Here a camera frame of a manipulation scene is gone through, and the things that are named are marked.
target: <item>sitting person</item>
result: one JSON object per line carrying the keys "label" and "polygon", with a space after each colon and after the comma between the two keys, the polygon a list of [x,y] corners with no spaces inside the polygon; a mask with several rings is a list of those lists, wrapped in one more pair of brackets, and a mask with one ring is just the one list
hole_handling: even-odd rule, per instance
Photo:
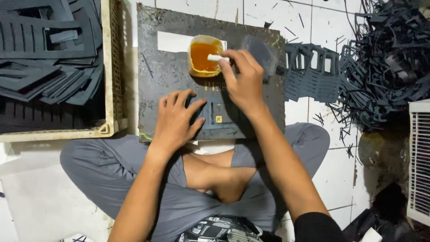
{"label": "sitting person", "polygon": [[185,108],[192,90],[159,100],[150,145],[137,136],[72,140],[61,165],[76,186],[115,219],[109,242],[279,241],[274,235],[289,210],[296,241],[345,241],[311,177],[330,138],[309,123],[279,130],[262,99],[263,69],[246,50],[227,50],[220,60],[231,100],[250,120],[258,141],[198,155],[183,145],[205,122]]}

